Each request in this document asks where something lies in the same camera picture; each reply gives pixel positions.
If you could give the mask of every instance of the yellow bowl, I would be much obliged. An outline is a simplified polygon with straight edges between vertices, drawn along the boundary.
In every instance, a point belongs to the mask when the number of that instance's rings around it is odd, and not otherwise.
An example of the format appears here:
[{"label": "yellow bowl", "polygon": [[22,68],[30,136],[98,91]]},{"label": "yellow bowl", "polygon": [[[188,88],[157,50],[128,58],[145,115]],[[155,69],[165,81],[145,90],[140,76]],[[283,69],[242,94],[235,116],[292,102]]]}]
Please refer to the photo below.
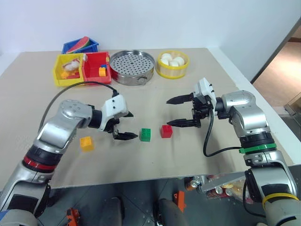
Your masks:
[{"label": "yellow bowl", "polygon": [[[161,56],[164,53],[169,53],[173,59],[176,57],[182,57],[184,59],[185,64],[179,67],[173,67],[162,63]],[[156,71],[159,75],[161,75],[164,78],[179,79],[185,75],[188,64],[189,57],[185,53],[176,50],[167,50],[159,54],[156,64]]]}]

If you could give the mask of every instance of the yellow toy block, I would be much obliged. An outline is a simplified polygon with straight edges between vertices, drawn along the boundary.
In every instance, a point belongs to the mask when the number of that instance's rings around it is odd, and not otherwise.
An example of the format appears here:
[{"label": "yellow toy block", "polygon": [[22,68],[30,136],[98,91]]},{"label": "yellow toy block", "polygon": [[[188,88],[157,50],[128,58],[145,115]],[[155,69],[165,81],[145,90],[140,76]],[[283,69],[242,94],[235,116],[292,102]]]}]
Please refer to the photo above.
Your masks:
[{"label": "yellow toy block", "polygon": [[61,73],[61,78],[62,78],[62,79],[67,79],[69,75],[70,75],[70,74],[69,74],[67,71],[63,71],[63,72]]},{"label": "yellow toy block", "polygon": [[92,137],[82,137],[79,140],[80,147],[82,149],[82,152],[90,152],[94,150],[94,144]]},{"label": "yellow toy block", "polygon": [[107,76],[106,73],[105,73],[105,67],[100,67],[99,70],[98,70],[98,73],[99,73],[100,77]]}]

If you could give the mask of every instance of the white table surface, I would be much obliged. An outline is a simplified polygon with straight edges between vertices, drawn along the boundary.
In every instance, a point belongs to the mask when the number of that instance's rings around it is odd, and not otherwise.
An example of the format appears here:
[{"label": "white table surface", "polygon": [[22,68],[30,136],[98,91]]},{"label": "white table surface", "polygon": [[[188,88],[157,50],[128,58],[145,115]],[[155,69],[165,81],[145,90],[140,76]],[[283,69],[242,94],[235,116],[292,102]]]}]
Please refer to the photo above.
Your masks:
[{"label": "white table surface", "polygon": [[[202,128],[173,128],[171,139],[162,139],[159,129],[167,121],[190,119],[191,103],[167,105],[175,96],[189,94],[195,83],[206,77],[214,86],[216,96],[237,90],[233,80],[206,48],[179,49],[190,57],[185,77],[168,80],[155,72],[153,78],[139,87],[111,85],[122,94],[134,118],[121,119],[120,132],[139,134],[141,128],[151,129],[151,141],[113,140],[111,134],[95,129],[79,129],[66,154],[56,168],[52,187],[84,186],[154,178],[182,177],[197,174],[230,173],[246,170],[243,155],[238,150],[223,152],[211,158],[202,153],[209,120]],[[146,50],[155,59],[162,49]],[[117,50],[109,51],[110,55]],[[42,114],[52,97],[61,88],[54,85],[52,68],[59,52],[25,52],[0,77],[0,190],[16,164],[22,160],[37,135]],[[52,117],[60,101],[76,99],[100,108],[111,91],[105,87],[78,87],[68,90],[53,104]],[[83,153],[79,138],[92,136],[95,150]],[[288,165],[294,162],[276,140]],[[214,121],[207,151],[240,145],[227,120]]]}]

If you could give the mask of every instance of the cable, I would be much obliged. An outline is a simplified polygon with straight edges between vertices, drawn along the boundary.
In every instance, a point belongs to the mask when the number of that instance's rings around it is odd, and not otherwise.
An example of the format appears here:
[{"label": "cable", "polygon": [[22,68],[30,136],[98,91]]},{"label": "cable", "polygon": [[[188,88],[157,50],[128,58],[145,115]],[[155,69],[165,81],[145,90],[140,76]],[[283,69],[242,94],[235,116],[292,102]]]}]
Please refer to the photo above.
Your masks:
[{"label": "cable", "polygon": [[252,215],[254,215],[254,216],[261,217],[261,218],[266,218],[265,215],[260,214],[260,213],[253,213],[253,212],[251,212],[250,210],[248,210],[248,209],[246,208],[246,181],[245,181],[245,183],[244,183],[244,188],[243,188],[243,206],[244,206],[245,210],[246,210],[249,214],[252,214]]},{"label": "cable", "polygon": [[71,89],[72,87],[74,86],[78,86],[78,85],[81,85],[81,84],[86,84],[86,83],[94,83],[94,84],[98,84],[98,85],[103,85],[105,87],[108,87],[109,89],[113,90],[113,97],[117,96],[118,95],[118,92],[116,89],[114,89],[112,86],[109,86],[107,84],[104,84],[104,83],[101,83],[101,82],[97,82],[97,81],[82,81],[82,82],[78,82],[78,83],[75,83],[73,85],[70,85],[66,88],[64,88],[63,90],[61,90],[60,92],[58,92],[55,97],[50,101],[50,103],[48,104],[43,116],[42,116],[42,119],[41,119],[41,122],[40,122],[40,125],[39,125],[39,130],[38,132],[41,130],[41,128],[43,127],[43,124],[44,124],[44,121],[45,121],[45,118],[46,118],[46,115],[51,107],[51,105],[55,102],[55,100],[62,94],[64,93],[65,91],[67,91],[68,89]]},{"label": "cable", "polygon": [[211,130],[212,130],[212,126],[213,126],[213,120],[214,120],[213,109],[210,110],[209,116],[210,116],[210,123],[209,123],[208,131],[207,131],[207,134],[206,134],[206,137],[205,137],[204,146],[203,146],[204,156],[211,157],[211,156],[214,156],[218,153],[221,153],[221,152],[224,152],[224,151],[227,151],[227,150],[240,149],[241,147],[227,147],[227,148],[221,149],[219,151],[213,152],[211,154],[206,153],[207,143],[208,143],[208,140],[209,140],[209,137],[210,137],[210,134],[211,134]]}]

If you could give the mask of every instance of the red plastic bin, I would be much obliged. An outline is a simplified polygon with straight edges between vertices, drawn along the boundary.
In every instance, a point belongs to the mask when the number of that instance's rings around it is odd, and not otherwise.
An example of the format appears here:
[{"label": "red plastic bin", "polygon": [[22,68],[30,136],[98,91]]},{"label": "red plastic bin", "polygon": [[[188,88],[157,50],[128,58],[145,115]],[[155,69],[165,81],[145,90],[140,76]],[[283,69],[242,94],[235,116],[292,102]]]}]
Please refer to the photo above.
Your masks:
[{"label": "red plastic bin", "polygon": [[[111,69],[109,65],[110,57],[108,52],[86,53],[87,59],[83,61],[82,72],[84,81],[97,81],[111,83]],[[107,65],[106,76],[99,76],[101,65]]]}]

